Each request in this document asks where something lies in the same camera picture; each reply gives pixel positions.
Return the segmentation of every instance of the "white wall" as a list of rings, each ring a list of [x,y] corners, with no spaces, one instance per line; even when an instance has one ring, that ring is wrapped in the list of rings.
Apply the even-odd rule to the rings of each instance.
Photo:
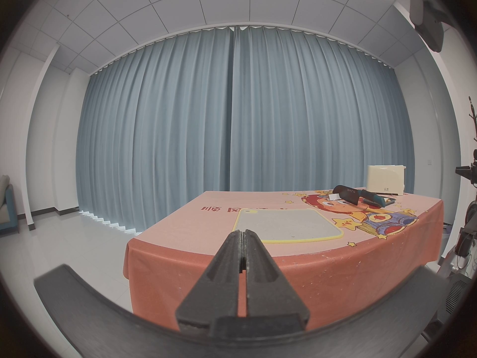
[[[441,147],[439,128],[426,81],[415,57],[395,68],[409,112],[414,141],[414,193],[439,198]]]
[[[414,140],[414,193],[441,198],[444,221],[452,224],[459,197],[459,134],[449,92],[427,48],[395,69]]]
[[[51,164],[54,206],[65,210],[78,206],[76,194],[76,140],[83,99],[89,75],[80,69],[72,71],[64,89],[53,137]]]
[[[0,64],[1,76],[4,79],[8,65],[12,64],[16,51],[5,53]],[[0,174],[10,176],[15,195],[17,213],[23,213],[21,195],[22,157],[22,130],[24,128],[25,112],[31,98],[33,87],[41,72],[44,62],[28,54],[19,52],[9,72],[7,81],[0,98]]]
[[[456,115],[444,79],[431,53],[423,48],[414,54],[429,87],[437,114],[442,141],[442,196],[444,221],[454,223],[459,200],[460,177],[456,167],[460,166],[460,141]]]
[[[27,141],[27,188],[30,210],[54,207],[51,181],[53,134],[69,75],[50,66],[33,106]]]
[[[473,150],[477,148],[474,123],[469,117],[468,100],[469,96],[473,98],[474,105],[477,100],[477,65],[468,46],[454,28],[445,31],[442,51],[433,53],[432,56],[444,77],[456,114],[461,165],[468,166],[473,161]],[[470,181],[460,178],[456,219],[444,254],[456,244],[460,227],[464,226],[467,207],[475,198],[476,189]]]

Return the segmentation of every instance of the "sofa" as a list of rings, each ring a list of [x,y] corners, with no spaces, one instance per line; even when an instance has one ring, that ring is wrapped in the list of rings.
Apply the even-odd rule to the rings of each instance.
[[[13,186],[8,175],[0,176],[0,233],[18,230],[18,217],[13,199]]]

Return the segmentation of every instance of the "vent grille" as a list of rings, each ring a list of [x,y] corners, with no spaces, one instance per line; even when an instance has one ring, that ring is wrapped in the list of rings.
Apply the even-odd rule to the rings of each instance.
[[[454,308],[459,301],[460,295],[462,294],[462,290],[466,287],[467,283],[462,280],[456,281],[452,284],[452,288],[450,289],[449,295],[445,300],[445,309],[449,314],[452,314]]]

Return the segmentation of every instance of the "white ceiling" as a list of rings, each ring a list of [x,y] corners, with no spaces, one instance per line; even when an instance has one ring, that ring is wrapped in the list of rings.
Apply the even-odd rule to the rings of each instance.
[[[70,73],[94,72],[168,33],[213,24],[260,22],[329,33],[397,66],[424,44],[396,0],[39,0],[12,46]],[[397,0],[409,8],[409,0]]]

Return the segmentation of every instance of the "toaster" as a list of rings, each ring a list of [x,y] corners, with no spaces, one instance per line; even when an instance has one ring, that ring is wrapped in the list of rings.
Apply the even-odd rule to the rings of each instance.
[[[379,194],[404,194],[405,166],[368,166],[366,190]]]

